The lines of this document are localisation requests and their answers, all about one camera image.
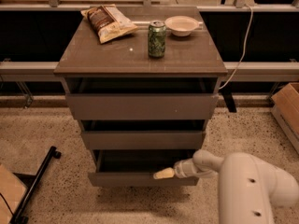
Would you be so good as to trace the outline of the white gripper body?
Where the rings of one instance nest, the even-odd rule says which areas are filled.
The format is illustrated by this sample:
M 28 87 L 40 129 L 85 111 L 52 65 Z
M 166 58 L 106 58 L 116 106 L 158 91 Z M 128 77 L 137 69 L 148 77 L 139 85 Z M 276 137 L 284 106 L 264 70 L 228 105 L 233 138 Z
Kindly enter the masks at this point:
M 177 161 L 174 165 L 175 176 L 178 178 L 197 176 L 198 171 L 192 159 Z

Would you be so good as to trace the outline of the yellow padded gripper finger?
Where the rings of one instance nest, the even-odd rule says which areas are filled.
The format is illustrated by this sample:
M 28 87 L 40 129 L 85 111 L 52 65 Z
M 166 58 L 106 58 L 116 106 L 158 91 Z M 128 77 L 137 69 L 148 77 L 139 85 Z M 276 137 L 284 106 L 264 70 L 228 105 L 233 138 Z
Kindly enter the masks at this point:
M 173 168 L 169 167 L 166 169 L 163 169 L 162 171 L 156 172 L 153 175 L 154 179 L 167 179 L 167 178 L 172 178 L 175 176 L 175 171 Z

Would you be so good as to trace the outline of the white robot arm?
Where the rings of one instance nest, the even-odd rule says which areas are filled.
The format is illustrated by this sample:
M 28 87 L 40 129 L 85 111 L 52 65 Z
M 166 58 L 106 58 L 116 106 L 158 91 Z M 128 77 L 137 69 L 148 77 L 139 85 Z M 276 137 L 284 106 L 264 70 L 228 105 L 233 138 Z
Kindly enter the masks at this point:
M 217 157 L 200 149 L 153 175 L 155 179 L 218 178 L 219 224 L 275 224 L 272 208 L 294 206 L 299 185 L 288 172 L 253 155 Z

